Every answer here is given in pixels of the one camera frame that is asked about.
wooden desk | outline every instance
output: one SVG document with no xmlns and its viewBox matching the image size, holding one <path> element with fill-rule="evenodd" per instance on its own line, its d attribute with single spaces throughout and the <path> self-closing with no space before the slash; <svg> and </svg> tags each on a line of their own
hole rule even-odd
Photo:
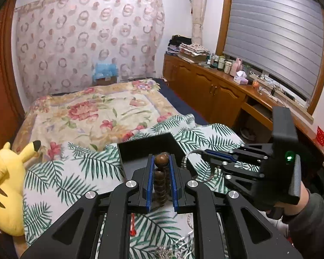
<svg viewBox="0 0 324 259">
<path fill-rule="evenodd" d="M 272 130 L 271 118 L 255 109 L 252 100 L 269 111 L 273 106 L 283 106 L 264 93 L 261 95 L 251 85 L 235 83 L 233 77 L 224 72 L 190 64 L 167 54 L 164 57 L 163 76 L 168 80 L 169 87 L 210 123 L 232 127 L 239 111 L 244 110 Z M 324 147 L 317 142 L 315 132 L 295 115 L 293 118 L 296 128 L 324 158 Z"/>
</svg>

pikachu plush toy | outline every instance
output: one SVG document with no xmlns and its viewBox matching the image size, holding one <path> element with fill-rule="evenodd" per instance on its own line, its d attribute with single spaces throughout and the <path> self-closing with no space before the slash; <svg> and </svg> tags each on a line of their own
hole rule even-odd
<svg viewBox="0 0 324 259">
<path fill-rule="evenodd" d="M 23 163 L 37 154 L 41 142 L 29 143 L 18 155 L 7 142 L 0 150 L 0 230 L 13 236 L 24 235 Z"/>
</svg>

black tray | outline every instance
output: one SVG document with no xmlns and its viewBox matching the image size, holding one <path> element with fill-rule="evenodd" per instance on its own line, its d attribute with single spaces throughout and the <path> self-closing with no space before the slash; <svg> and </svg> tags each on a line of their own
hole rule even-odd
<svg viewBox="0 0 324 259">
<path fill-rule="evenodd" d="M 168 152 L 175 155 L 176 164 L 181 165 L 185 154 L 170 133 L 142 138 L 118 144 L 120 162 L 127 180 L 136 169 L 146 167 L 149 154 Z"/>
</svg>

tied curtain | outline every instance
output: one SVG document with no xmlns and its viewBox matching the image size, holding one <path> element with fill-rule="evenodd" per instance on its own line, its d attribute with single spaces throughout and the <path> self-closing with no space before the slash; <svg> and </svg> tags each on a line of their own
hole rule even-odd
<svg viewBox="0 0 324 259">
<path fill-rule="evenodd" d="M 96 64 L 115 64 L 118 82 L 155 74 L 162 0 L 39 0 L 16 11 L 18 67 L 31 102 L 90 87 Z"/>
<path fill-rule="evenodd" d="M 203 44 L 205 8 L 206 0 L 192 0 L 192 43 Z"/>
</svg>

black ear tip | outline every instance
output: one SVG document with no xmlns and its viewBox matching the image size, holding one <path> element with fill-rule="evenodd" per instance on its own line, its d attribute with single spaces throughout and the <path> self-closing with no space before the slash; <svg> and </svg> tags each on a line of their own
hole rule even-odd
<svg viewBox="0 0 324 259">
<path fill-rule="evenodd" d="M 35 150 L 35 152 L 37 152 L 41 147 L 41 141 L 40 140 L 35 140 L 33 142 L 33 149 Z"/>
</svg>

